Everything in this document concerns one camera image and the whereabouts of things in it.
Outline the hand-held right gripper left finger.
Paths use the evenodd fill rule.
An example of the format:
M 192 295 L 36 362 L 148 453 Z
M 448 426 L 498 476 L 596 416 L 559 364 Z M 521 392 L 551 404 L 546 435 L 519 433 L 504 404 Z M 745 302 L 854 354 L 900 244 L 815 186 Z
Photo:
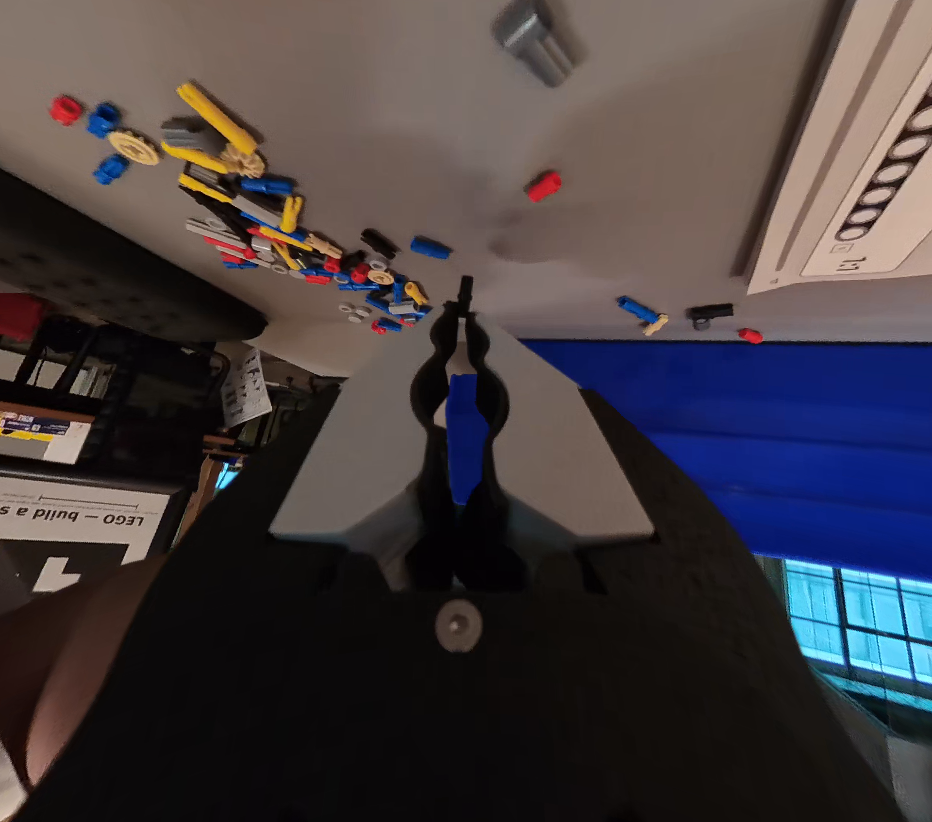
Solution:
M 412 406 L 416 374 L 437 354 L 431 332 L 444 309 L 389 334 L 343 383 L 269 526 L 286 541 L 333 545 L 371 556 L 390 588 L 411 587 L 405 557 L 423 533 L 417 489 L 438 469 L 449 486 L 448 432 L 436 424 L 447 396 L 422 422 Z

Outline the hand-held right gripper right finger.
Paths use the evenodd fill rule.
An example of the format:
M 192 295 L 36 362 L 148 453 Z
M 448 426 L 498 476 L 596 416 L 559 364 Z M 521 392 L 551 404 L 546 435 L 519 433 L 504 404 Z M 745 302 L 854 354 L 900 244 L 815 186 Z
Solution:
M 487 431 L 466 503 L 466 587 L 522 591 L 554 554 L 655 534 L 582 389 L 475 313 L 466 318 Z

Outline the lego instruction booklet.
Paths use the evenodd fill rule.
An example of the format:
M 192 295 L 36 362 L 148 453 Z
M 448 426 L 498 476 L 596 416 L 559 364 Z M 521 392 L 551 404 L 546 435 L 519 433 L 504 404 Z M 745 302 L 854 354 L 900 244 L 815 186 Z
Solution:
M 931 0 L 845 0 L 749 295 L 930 275 Z

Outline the person's right forearm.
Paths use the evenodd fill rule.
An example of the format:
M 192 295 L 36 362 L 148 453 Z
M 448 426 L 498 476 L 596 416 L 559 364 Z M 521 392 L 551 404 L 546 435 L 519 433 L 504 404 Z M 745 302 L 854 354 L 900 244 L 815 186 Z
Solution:
M 82 723 L 167 561 L 135 561 L 2 614 L 2 745 L 26 793 Z

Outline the scattered small lego pieces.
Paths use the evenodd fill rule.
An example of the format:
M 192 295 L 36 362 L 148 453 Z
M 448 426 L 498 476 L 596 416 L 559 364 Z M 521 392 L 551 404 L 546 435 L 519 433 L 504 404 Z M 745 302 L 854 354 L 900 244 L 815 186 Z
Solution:
M 136 168 L 178 164 L 174 185 L 198 208 L 185 229 L 215 250 L 227 271 L 275 273 L 351 295 L 338 310 L 378 336 L 413 328 L 428 315 L 432 305 L 422 284 L 397 270 L 396 243 L 389 238 L 400 250 L 389 260 L 361 239 L 345 245 L 310 229 L 300 184 L 271 173 L 258 136 L 198 84 L 181 84 L 177 95 L 191 114 L 162 122 L 157 138 L 130 127 L 109 101 L 87 107 L 61 94 L 49 115 L 63 128 L 82 126 L 105 147 L 90 175 L 100 187 Z

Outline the dark grey lego piece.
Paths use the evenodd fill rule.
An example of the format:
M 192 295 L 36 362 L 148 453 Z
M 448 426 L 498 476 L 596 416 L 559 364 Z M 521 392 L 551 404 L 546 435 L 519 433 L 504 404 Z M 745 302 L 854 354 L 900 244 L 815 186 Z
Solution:
M 492 38 L 541 84 L 563 86 L 587 46 L 562 0 L 508 0 L 491 22 Z

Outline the white printed leaflet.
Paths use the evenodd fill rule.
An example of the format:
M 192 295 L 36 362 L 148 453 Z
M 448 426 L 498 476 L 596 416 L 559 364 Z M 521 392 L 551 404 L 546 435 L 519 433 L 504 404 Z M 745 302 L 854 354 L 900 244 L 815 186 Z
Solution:
M 227 430 L 272 412 L 260 350 L 249 348 L 230 359 L 220 396 Z

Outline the blue plastic bin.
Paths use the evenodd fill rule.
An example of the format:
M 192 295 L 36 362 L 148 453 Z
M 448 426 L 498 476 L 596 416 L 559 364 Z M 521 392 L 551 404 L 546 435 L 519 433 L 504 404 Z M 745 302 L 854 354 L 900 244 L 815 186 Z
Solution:
M 645 434 L 752 552 L 930 581 L 930 344 L 523 344 Z

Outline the black metal rack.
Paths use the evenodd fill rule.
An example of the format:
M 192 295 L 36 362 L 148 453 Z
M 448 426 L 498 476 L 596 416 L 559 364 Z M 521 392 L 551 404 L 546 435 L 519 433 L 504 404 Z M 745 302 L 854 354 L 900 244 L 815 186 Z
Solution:
M 2 338 L 2 402 L 93 417 L 73 466 L 3 458 L 25 470 L 164 484 L 195 478 L 221 422 L 227 358 L 114 325 L 46 318 L 28 342 Z

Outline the brown labelled box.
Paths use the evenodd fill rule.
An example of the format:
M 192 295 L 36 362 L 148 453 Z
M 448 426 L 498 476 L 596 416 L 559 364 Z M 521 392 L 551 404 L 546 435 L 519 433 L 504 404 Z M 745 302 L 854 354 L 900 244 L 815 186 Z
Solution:
M 1 456 L 73 466 L 92 423 L 85 414 L 1 402 Z

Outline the red container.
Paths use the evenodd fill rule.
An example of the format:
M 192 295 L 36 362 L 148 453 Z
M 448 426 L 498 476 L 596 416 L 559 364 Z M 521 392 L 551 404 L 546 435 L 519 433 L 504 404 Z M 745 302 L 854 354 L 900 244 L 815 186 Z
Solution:
M 0 298 L 1 336 L 15 342 L 29 341 L 48 311 L 47 303 L 18 292 L 2 292 Z

